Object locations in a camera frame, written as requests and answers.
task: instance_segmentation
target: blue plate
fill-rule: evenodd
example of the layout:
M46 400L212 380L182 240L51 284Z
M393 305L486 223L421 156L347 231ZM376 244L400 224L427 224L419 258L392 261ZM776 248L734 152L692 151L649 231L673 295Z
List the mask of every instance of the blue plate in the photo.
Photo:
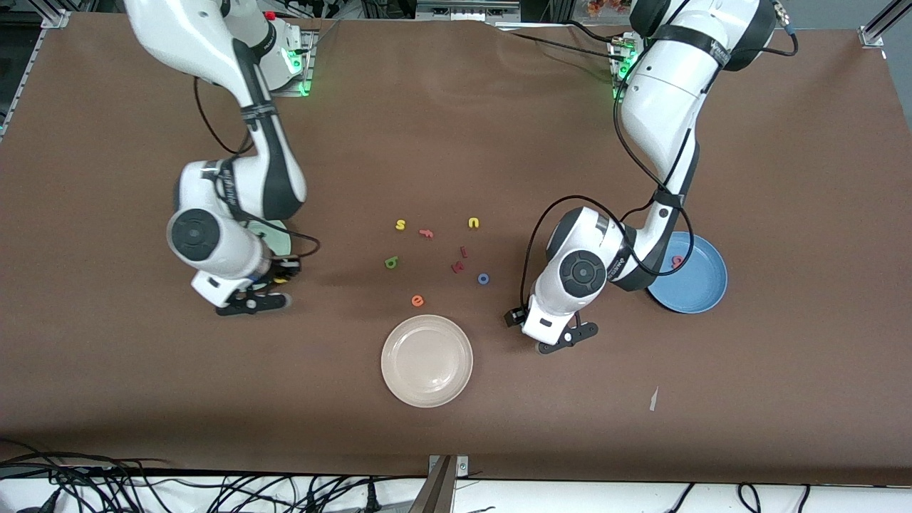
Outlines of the blue plate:
M670 271L674 257L687 254L690 237L675 232L668 241L662 272ZM657 277L647 290L664 307L680 313L702 313L716 306L729 285L729 272L722 255L701 236L693 236L693 254L678 272Z

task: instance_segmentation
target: black strap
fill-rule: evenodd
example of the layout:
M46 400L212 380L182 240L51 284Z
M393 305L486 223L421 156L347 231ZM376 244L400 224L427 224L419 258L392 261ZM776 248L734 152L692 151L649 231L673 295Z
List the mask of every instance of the black strap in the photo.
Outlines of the black strap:
M731 54L719 43L719 41L703 34L699 30L694 30L686 26L660 26L652 38L656 40L678 41L679 43L691 45L716 59L720 68L725 68L725 65L728 64L731 59Z
M656 192L652 194L652 199L658 204L670 206L677 210L684 207L684 194L672 194L662 189L656 189Z
M270 100L263 103L255 103L247 107L241 107L241 118L250 126L254 126L254 121L265 120L270 116L278 114L275 104Z

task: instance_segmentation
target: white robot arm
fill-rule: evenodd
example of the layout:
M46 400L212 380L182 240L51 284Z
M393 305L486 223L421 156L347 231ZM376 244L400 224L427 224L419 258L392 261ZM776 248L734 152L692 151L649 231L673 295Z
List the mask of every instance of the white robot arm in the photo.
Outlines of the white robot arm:
M294 274L289 262L276 263L265 243L240 225L251 215L287 219L306 198L304 175L285 139L270 80L260 68L289 50L255 0L126 0L126 7L133 32L155 58L231 91L256 147L254 156L191 162L175 187L169 246L198 269L193 288L224 309L238 291L271 272ZM289 80L290 67L271 69L275 84ZM246 309L217 311L254 313L287 304L284 295L272 296L249 298Z
M631 25L652 45L630 70L620 116L661 185L640 229L587 207L558 223L527 310L507 319L522 322L523 333L541 342L539 351L595 334L592 323L567 323L606 283L640 290L655 280L700 157L694 127L712 81L723 69L750 64L759 52L739 49L765 47L776 19L770 0L634 1Z

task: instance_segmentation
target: white plate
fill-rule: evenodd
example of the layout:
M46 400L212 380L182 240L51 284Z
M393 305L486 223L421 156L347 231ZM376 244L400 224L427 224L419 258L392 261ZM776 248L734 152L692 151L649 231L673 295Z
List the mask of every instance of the white plate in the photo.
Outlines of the white plate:
M419 315L387 337L380 358L383 380L405 404L441 406L456 398L472 376L472 346L453 321Z

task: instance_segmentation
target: small white paper scrap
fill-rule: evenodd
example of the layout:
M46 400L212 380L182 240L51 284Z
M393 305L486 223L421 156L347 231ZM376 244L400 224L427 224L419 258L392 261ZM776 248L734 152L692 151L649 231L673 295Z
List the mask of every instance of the small white paper scrap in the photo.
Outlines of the small white paper scrap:
M655 411L656 411L656 400L657 400L657 399L658 399L658 387L656 387L656 391L652 394L652 402L649 403L649 411L650 411L650 412L655 412Z

